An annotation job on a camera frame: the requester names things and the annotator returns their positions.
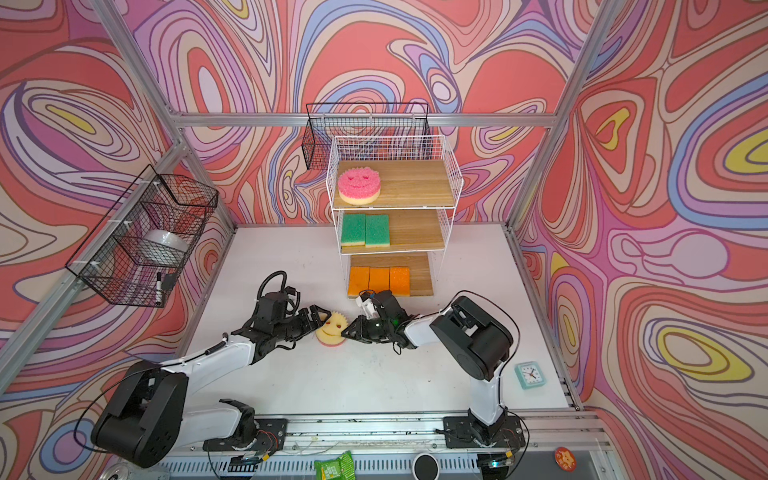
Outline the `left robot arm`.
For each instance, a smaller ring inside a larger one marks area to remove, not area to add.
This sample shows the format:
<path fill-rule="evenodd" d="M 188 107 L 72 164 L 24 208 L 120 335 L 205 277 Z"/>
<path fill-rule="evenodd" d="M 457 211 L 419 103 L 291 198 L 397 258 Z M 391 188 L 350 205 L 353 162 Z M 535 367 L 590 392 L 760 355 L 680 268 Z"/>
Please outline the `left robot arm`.
<path fill-rule="evenodd" d="M 91 444 L 142 468 L 158 464 L 176 447 L 196 443 L 251 449 L 260 431 L 252 406 L 225 398 L 192 408 L 188 400 L 276 349 L 294 349 L 331 315 L 316 305 L 298 308 L 287 294 L 269 294 L 240 328 L 214 346 L 170 362 L 134 364 L 92 427 Z"/>

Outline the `yellow sponge green back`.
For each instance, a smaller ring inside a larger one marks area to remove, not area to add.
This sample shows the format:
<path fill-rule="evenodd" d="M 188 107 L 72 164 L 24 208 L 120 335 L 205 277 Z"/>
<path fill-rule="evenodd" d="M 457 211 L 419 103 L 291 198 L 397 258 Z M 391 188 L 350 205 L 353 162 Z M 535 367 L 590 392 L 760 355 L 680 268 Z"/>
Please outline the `yellow sponge green back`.
<path fill-rule="evenodd" d="M 365 246 L 368 248 L 389 247 L 390 222 L 388 215 L 367 215 Z"/>

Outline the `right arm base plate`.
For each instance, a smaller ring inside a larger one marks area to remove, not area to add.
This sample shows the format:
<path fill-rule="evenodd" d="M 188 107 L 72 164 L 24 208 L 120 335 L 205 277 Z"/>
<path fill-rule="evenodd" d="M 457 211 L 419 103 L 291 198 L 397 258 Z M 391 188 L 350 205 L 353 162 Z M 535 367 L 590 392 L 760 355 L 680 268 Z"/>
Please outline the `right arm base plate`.
<path fill-rule="evenodd" d="M 440 429 L 449 449 L 504 448 L 517 451 L 527 444 L 521 419 L 506 414 L 486 425 L 472 415 L 446 416 Z"/>

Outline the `yellow smiley sponge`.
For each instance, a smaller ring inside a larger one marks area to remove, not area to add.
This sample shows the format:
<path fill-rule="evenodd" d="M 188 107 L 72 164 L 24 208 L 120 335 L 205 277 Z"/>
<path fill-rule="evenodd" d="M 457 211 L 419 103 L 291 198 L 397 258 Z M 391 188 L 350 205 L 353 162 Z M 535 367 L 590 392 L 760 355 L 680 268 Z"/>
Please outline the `yellow smiley sponge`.
<path fill-rule="evenodd" d="M 315 331 L 315 336 L 322 345 L 336 347 L 345 341 L 343 332 L 348 326 L 349 321 L 343 314 L 332 312 L 324 324 Z"/>

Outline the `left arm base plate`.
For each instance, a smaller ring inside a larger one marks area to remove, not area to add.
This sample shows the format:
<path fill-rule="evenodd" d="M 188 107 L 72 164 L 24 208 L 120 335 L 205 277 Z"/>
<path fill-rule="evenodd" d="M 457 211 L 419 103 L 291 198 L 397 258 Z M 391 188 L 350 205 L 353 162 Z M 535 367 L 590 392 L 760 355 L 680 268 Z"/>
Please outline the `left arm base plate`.
<path fill-rule="evenodd" d="M 273 454 L 283 449 L 287 426 L 286 418 L 256 418 L 251 426 L 238 426 L 229 437 L 206 440 L 203 449 L 207 452 Z"/>

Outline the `orange sponge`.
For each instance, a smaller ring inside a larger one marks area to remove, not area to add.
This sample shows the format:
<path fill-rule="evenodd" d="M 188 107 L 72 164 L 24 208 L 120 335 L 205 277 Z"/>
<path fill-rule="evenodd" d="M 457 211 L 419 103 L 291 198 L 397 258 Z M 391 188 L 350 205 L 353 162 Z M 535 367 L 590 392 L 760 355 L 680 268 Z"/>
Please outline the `orange sponge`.
<path fill-rule="evenodd" d="M 368 288 L 376 293 L 390 289 L 390 269 L 371 267 L 369 269 Z"/>
<path fill-rule="evenodd" d="M 362 291 L 369 288 L 370 268 L 365 266 L 351 266 L 347 287 L 347 296 L 357 297 Z"/>

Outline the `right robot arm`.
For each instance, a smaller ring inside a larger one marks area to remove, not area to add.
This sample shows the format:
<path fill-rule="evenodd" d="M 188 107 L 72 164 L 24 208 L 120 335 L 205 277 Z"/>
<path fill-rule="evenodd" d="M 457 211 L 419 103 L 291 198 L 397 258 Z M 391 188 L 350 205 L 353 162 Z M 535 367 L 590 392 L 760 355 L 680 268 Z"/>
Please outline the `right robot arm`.
<path fill-rule="evenodd" d="M 507 413 L 503 371 L 517 352 L 515 340 L 520 334 L 511 333 L 478 304 L 485 299 L 461 290 L 438 311 L 411 315 L 392 291 L 365 291 L 356 299 L 362 314 L 343 329 L 342 336 L 364 344 L 391 344 L 397 352 L 442 345 L 471 378 L 469 420 L 490 431 Z"/>

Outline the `pink smiley sponge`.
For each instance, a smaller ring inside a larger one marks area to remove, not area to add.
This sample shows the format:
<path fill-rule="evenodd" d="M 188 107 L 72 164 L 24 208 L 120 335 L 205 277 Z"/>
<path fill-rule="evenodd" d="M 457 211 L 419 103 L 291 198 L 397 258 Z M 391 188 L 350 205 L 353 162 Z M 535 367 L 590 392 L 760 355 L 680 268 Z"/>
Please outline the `pink smiley sponge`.
<path fill-rule="evenodd" d="M 368 205 L 380 196 L 381 177 L 370 167 L 352 168 L 340 175 L 337 187 L 340 198 L 347 204 Z"/>

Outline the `white wire wooden shelf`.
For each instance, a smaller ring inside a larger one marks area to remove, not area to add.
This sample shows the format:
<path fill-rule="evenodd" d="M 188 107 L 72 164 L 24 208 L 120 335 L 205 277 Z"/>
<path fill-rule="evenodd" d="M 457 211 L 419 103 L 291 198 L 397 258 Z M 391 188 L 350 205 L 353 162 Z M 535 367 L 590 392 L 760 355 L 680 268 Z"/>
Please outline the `white wire wooden shelf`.
<path fill-rule="evenodd" d="M 359 167 L 380 174 L 381 193 L 371 204 L 353 206 L 340 198 L 337 182 L 343 172 Z M 346 291 L 351 266 L 404 266 L 410 268 L 410 296 L 432 296 L 463 186 L 459 163 L 443 135 L 336 137 L 326 189 Z M 345 214 L 388 215 L 390 246 L 342 247 Z"/>

